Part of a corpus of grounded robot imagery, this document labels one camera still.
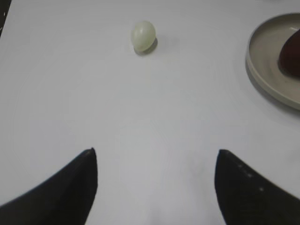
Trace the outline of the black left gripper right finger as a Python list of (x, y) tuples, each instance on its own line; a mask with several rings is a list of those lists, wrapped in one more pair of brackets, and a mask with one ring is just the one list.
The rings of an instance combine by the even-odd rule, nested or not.
[(228, 150), (217, 156), (214, 185), (227, 225), (298, 225), (300, 200)]

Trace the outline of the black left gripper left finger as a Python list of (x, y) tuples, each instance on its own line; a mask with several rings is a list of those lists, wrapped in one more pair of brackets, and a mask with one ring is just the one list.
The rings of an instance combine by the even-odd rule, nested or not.
[(83, 225), (98, 188), (97, 156), (84, 150), (49, 179), (1, 205), (2, 225)]

